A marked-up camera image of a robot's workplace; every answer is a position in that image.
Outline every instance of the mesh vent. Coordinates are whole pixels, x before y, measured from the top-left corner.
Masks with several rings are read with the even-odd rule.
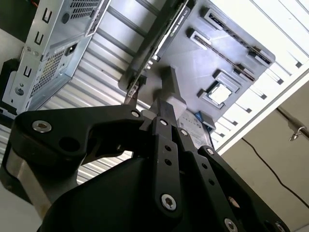
[[[64,50],[61,52],[58,52],[57,54],[54,54],[52,57],[50,57],[47,60],[47,63],[45,64],[43,73],[40,77],[39,82],[33,87],[31,95],[35,94],[38,90],[40,90],[43,86],[45,86],[48,82],[50,82],[59,66],[59,62],[62,58],[62,55],[64,54]]]
[[[71,19],[89,17],[99,4],[100,0],[72,0],[70,8],[73,8]]]

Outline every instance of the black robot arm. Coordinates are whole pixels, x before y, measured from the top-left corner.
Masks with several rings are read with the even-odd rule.
[[[164,106],[152,119],[129,105],[25,112],[1,182],[34,205],[40,232],[289,232],[213,148],[195,149]],[[131,159],[77,185],[80,165],[125,150]]]

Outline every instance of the screw head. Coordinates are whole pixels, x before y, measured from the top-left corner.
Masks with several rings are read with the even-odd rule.
[[[229,232],[238,232],[237,226],[231,219],[226,218],[224,223]]]
[[[37,120],[33,122],[32,128],[39,133],[47,133],[52,130],[52,125],[46,121]]]
[[[163,119],[160,119],[160,122],[164,125],[164,126],[167,126],[168,123],[166,121],[164,121]]]
[[[281,232],[285,232],[285,229],[282,227],[282,225],[280,225],[280,223],[276,222],[275,224]]]
[[[188,136],[188,132],[186,132],[185,130],[180,130],[180,132],[181,132],[184,136]]]
[[[214,155],[214,152],[211,149],[207,148],[206,151],[208,152],[208,154],[210,154],[212,156]]]
[[[176,201],[174,198],[168,194],[163,194],[161,197],[161,203],[163,207],[169,211],[176,210]]]
[[[131,111],[131,114],[132,114],[134,117],[139,117],[139,116],[140,116],[140,114],[137,113],[136,111]]]

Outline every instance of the bolt hole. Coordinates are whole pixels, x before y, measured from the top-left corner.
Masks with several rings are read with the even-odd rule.
[[[275,227],[269,221],[265,221],[264,225],[266,226],[269,232],[276,232]]]
[[[211,185],[214,185],[214,181],[212,179],[208,180]]]
[[[160,120],[160,122],[164,125],[164,126],[167,126],[168,123],[166,121],[164,121],[163,119]]]
[[[18,87],[15,88],[15,93],[19,96],[24,95],[24,91],[21,88],[18,88]]]
[[[74,152],[80,148],[79,142],[71,137],[64,137],[60,139],[59,146],[68,152]]]
[[[164,162],[166,163],[166,165],[171,166],[172,162],[169,159],[165,159]]]
[[[45,123],[39,123],[38,127],[41,128],[41,129],[46,129],[47,125]]]
[[[228,223],[229,228],[231,228],[232,230],[234,229],[234,226],[231,222]]]
[[[169,146],[165,146],[165,149],[166,149],[167,151],[172,151],[172,149],[171,149]]]
[[[173,201],[170,198],[166,198],[165,199],[166,204],[168,204],[169,206],[173,205]]]

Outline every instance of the white wall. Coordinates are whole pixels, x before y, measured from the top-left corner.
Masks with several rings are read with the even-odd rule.
[[[295,232],[309,232],[309,225],[307,225],[307,226],[305,226],[305,227],[303,227],[303,228],[301,228],[301,229],[299,229]]]
[[[309,84],[281,106],[309,126]],[[253,128],[245,139],[274,169],[281,181],[309,204],[309,141],[288,139],[292,131],[287,122],[271,113]],[[270,170],[242,140],[223,154],[223,158],[247,184],[278,214],[291,231],[309,224],[309,209],[284,189]]]
[[[0,231],[36,232],[41,225],[34,207],[0,184]]]

